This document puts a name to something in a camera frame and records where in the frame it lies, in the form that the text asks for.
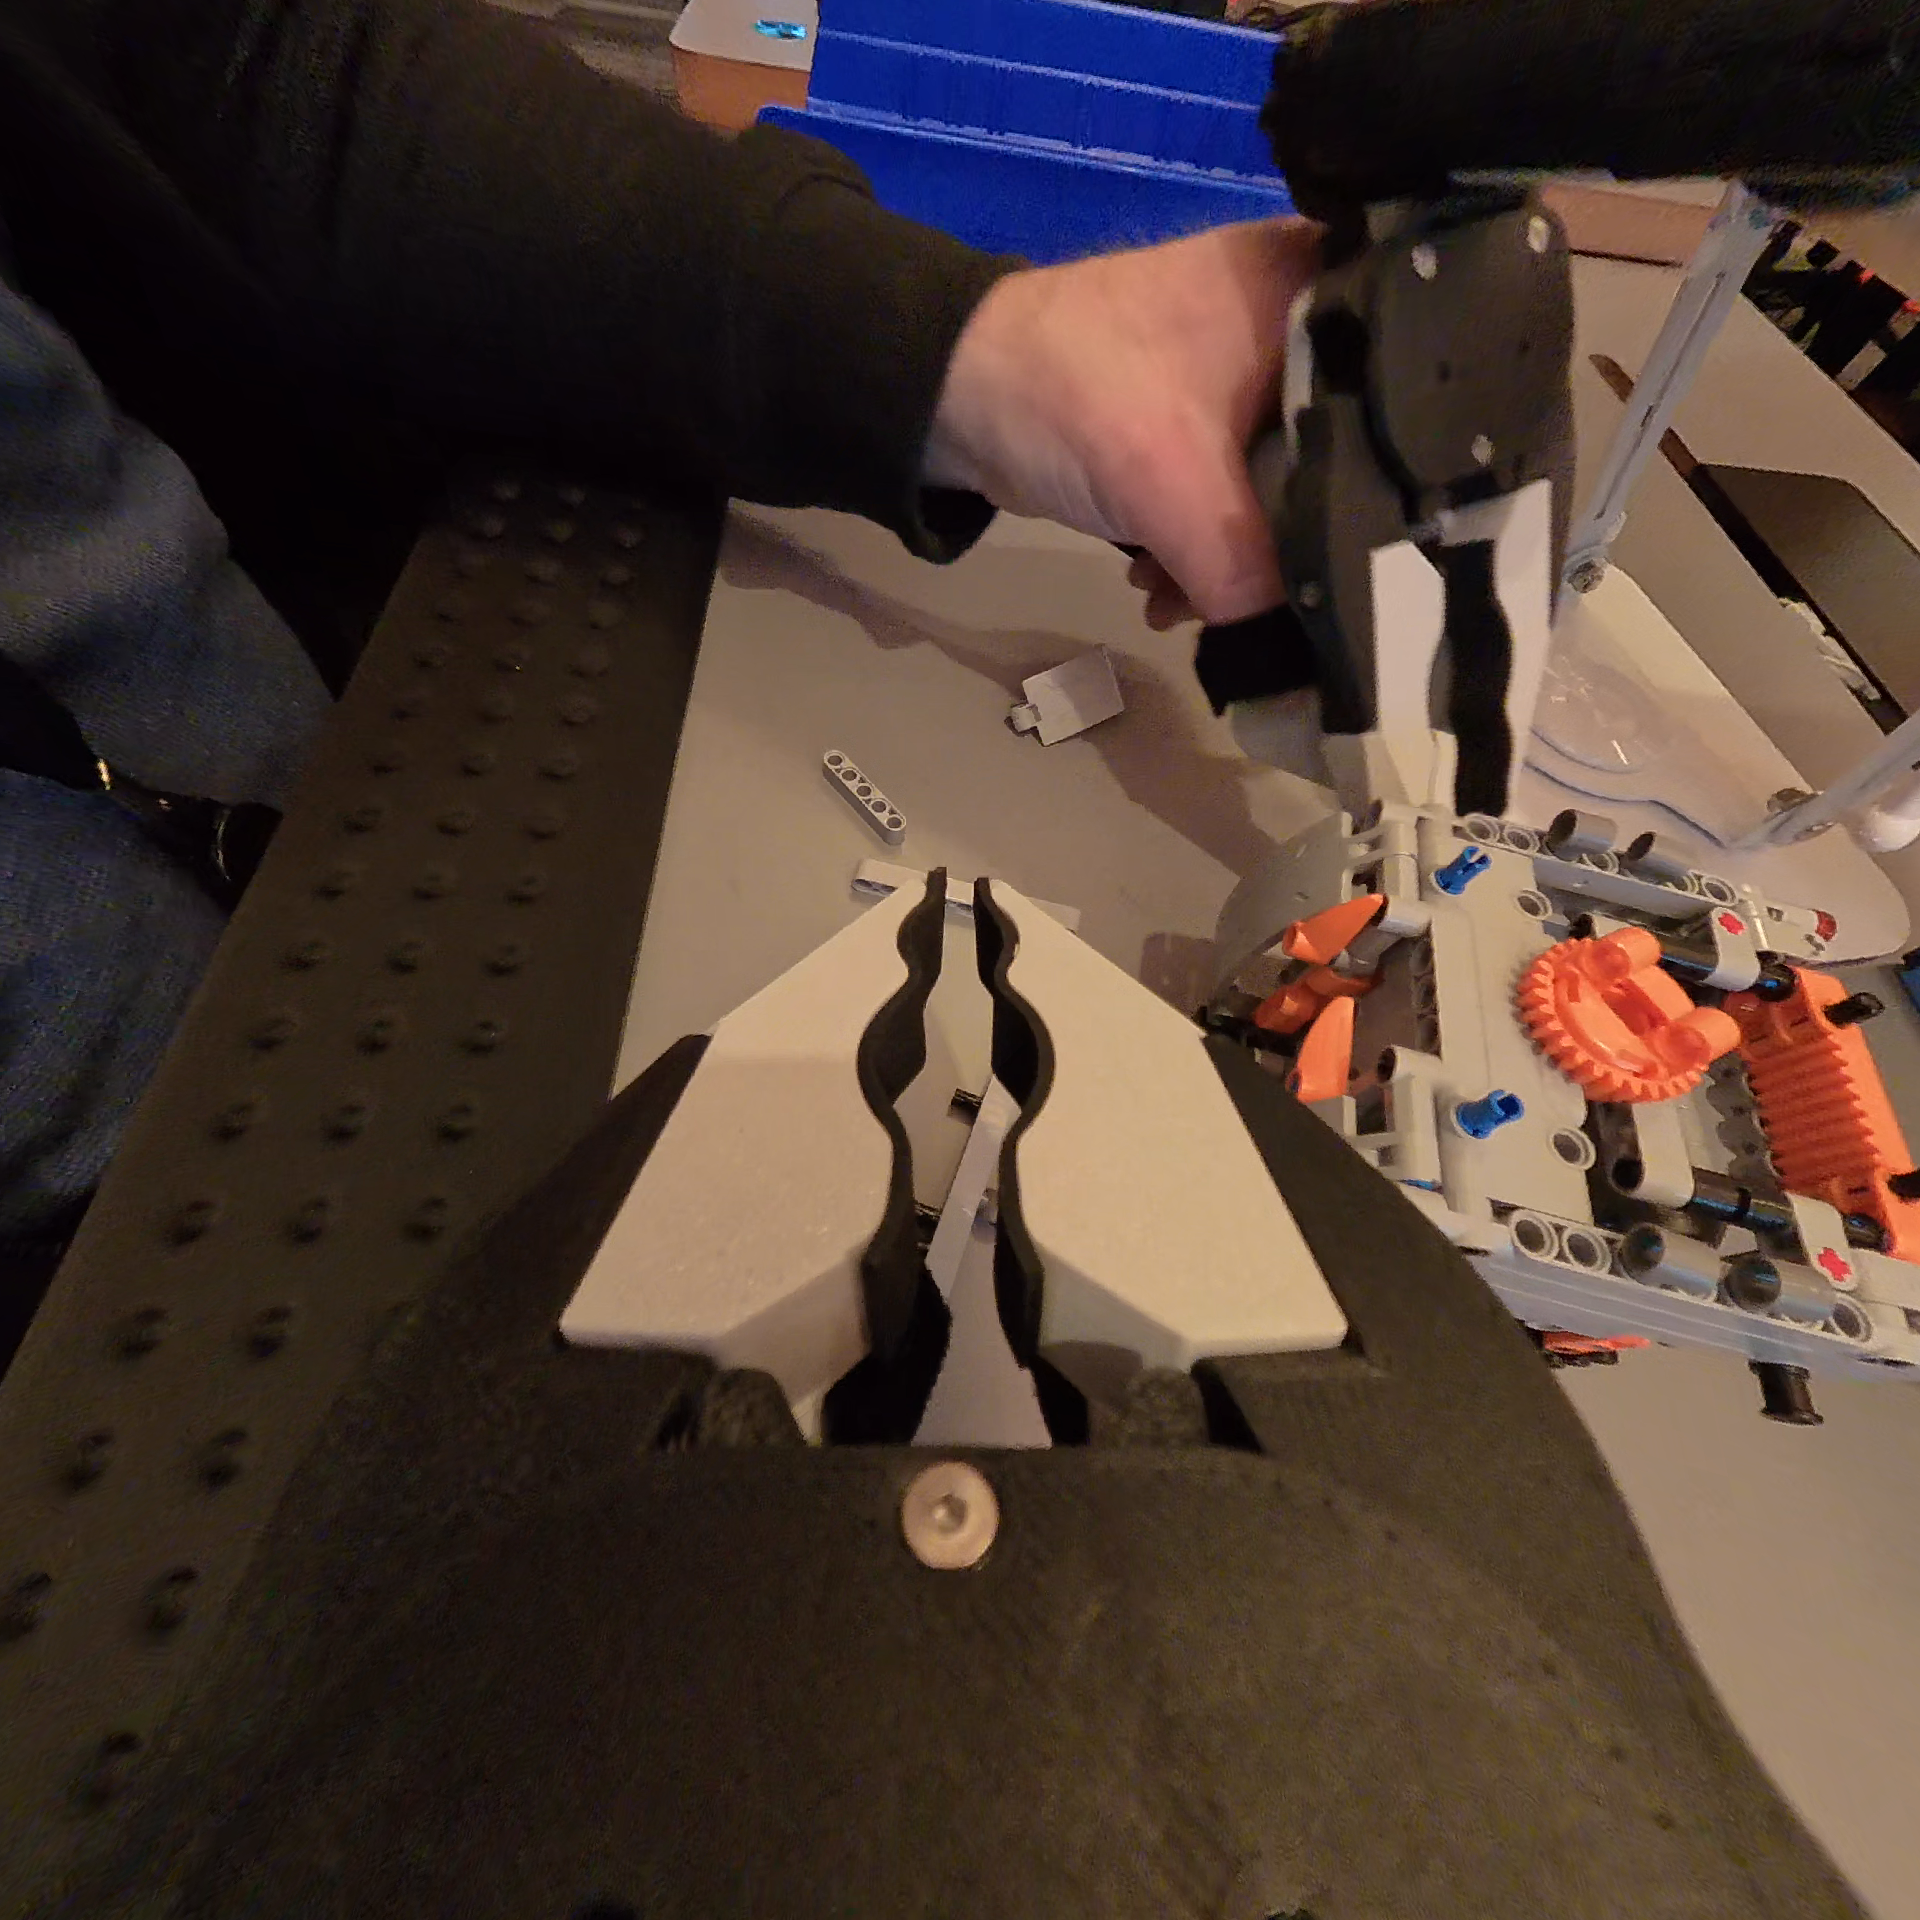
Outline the black perforated mat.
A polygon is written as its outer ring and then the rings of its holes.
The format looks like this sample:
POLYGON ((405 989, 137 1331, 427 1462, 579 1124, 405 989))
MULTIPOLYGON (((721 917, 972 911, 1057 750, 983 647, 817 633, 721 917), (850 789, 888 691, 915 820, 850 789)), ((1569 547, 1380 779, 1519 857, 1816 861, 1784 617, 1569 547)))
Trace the black perforated mat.
POLYGON ((389 1321, 608 1096, 722 516, 483 470, 395 583, 4 1377, 4 1915, 389 1321))

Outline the blue tagged parts bin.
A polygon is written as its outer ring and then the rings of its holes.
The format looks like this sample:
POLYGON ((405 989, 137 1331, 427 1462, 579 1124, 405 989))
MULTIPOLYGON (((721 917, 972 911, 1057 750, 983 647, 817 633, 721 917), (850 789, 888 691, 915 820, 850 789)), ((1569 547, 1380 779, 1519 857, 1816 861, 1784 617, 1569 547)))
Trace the blue tagged parts bin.
POLYGON ((1285 216, 1276 35, 1125 5, 819 5, 807 103, 875 201, 1036 262, 1285 216))

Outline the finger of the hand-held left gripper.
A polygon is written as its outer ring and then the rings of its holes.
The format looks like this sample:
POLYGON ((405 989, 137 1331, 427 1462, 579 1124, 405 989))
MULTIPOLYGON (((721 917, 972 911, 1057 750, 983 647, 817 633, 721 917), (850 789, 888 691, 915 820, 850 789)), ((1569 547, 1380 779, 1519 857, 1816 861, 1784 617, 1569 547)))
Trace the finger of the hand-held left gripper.
POLYGON ((1436 694, 1445 577, 1410 540, 1376 547, 1336 575, 1337 633, 1325 668, 1325 766, 1354 816, 1449 808, 1457 739, 1436 694))
POLYGON ((1455 812, 1503 813, 1539 701, 1555 598, 1553 480, 1441 519, 1455 812))

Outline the short grey beam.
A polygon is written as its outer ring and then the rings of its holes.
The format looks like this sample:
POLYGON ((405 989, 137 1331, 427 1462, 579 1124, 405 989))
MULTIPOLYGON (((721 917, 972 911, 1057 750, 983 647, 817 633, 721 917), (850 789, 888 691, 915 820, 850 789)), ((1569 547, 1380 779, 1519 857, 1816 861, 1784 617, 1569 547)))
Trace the short grey beam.
POLYGON ((847 751, 827 750, 823 779, 888 847, 904 845, 906 813, 858 760, 847 751))

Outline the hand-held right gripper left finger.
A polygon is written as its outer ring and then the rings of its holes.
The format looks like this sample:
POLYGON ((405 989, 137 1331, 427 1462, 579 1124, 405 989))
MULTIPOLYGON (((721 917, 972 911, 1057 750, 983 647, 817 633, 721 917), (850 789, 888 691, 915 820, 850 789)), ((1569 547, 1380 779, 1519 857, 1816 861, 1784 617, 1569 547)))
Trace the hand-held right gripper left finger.
POLYGON ((764 1374, 836 1445, 921 1427, 952 1312, 901 1096, 929 1056, 947 871, 719 1022, 560 1317, 573 1347, 764 1374))

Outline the grey orange toy model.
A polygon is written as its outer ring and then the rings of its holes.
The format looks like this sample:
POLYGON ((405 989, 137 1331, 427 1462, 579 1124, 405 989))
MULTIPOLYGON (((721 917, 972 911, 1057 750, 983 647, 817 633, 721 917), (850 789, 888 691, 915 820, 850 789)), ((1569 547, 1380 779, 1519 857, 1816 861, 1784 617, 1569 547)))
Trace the grey orange toy model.
POLYGON ((1549 1365, 1688 1347, 1818 1424, 1915 1384, 1915 1137, 1836 919, 1591 813, 1371 804, 1217 925, 1208 1030, 1448 1235, 1549 1365))

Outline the small grey curved panel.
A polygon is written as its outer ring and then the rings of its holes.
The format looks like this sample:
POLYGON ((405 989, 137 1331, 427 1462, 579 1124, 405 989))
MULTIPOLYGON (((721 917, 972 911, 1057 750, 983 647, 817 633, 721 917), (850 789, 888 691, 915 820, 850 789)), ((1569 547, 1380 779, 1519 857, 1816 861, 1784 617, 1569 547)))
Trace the small grey curved panel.
POLYGON ((1114 654, 1105 645, 1096 645, 1026 676, 1019 697, 1005 713, 1005 727, 1052 747, 1123 713, 1125 694, 1114 654))

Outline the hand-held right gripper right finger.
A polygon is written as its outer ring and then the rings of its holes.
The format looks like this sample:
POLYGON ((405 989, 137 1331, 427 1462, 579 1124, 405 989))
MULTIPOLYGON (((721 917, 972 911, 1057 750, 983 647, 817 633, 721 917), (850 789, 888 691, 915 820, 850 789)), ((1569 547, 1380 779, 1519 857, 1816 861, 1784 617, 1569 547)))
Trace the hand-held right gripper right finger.
POLYGON ((1048 1440, 1080 1447, 1149 1375, 1333 1352, 1348 1317, 1186 1015, 1005 880, 973 886, 992 999, 994 1303, 1048 1440))

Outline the person's left hand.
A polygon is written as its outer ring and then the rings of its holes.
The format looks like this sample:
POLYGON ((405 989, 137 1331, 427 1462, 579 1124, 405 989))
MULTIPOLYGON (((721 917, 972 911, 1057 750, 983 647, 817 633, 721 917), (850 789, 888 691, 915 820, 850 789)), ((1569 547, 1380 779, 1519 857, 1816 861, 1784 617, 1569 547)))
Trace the person's left hand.
POLYGON ((1264 219, 1000 279, 959 335, 923 478, 1132 548, 1155 628, 1277 607, 1248 453, 1321 248, 1320 224, 1264 219))

